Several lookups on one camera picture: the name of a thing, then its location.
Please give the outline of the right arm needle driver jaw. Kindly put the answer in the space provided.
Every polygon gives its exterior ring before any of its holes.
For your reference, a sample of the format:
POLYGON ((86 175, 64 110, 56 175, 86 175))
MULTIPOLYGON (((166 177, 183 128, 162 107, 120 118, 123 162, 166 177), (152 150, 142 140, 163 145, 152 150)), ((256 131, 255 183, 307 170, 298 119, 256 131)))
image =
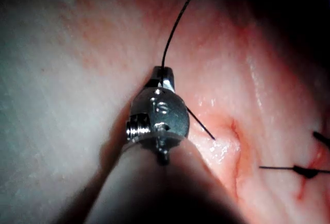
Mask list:
POLYGON ((163 69, 162 87, 175 92, 174 73, 170 67, 164 67, 163 69))
POLYGON ((162 87, 163 86, 163 70, 161 66, 155 66, 153 68, 151 78, 150 78, 151 87, 162 87))

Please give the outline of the right arm needle driver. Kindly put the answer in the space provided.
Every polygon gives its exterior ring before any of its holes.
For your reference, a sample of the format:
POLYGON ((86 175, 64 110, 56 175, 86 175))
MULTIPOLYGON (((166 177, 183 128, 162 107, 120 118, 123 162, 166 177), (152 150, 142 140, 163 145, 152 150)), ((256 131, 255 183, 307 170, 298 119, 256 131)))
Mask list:
POLYGON ((131 102, 126 137, 128 141, 132 141, 157 131, 187 137, 189 128, 187 107, 178 95, 166 88, 147 87, 131 102))

